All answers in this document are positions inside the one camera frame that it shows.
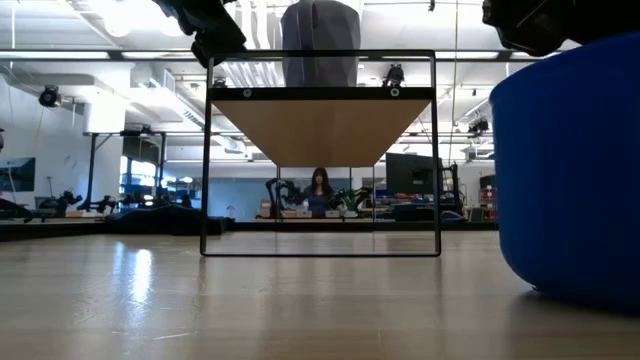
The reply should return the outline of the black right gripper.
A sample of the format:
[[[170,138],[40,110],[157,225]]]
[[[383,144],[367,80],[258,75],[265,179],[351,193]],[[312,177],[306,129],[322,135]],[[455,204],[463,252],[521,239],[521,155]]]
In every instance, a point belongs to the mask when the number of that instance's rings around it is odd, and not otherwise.
[[[504,48],[531,56],[639,30],[639,0],[484,0],[482,11]]]

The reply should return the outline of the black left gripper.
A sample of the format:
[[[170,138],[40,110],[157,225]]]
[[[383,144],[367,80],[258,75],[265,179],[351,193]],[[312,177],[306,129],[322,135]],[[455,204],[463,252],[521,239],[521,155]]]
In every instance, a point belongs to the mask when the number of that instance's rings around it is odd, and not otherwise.
[[[180,30],[194,36],[191,51],[204,68],[214,60],[223,62],[228,54],[246,50],[244,33],[224,5],[234,0],[153,0],[161,11],[174,18]]]

